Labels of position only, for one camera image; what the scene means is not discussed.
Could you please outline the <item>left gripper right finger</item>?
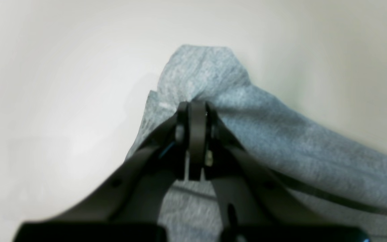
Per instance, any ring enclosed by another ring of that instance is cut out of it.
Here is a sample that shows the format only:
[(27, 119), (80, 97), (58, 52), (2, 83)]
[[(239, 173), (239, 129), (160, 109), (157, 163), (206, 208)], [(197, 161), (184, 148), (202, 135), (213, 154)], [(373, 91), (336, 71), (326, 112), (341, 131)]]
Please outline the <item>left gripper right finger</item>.
[(212, 104), (188, 104), (190, 180), (211, 182), (221, 242), (369, 242), (359, 228), (328, 221), (303, 205), (249, 155)]

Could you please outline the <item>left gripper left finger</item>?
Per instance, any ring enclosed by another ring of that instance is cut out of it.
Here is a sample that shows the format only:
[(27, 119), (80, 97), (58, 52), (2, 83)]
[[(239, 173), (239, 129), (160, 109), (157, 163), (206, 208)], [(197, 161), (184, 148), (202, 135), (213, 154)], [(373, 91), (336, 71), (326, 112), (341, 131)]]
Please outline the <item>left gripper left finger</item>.
[(167, 242), (158, 224), (163, 198), (185, 176), (188, 103), (83, 201), (50, 219), (21, 225), (15, 242)]

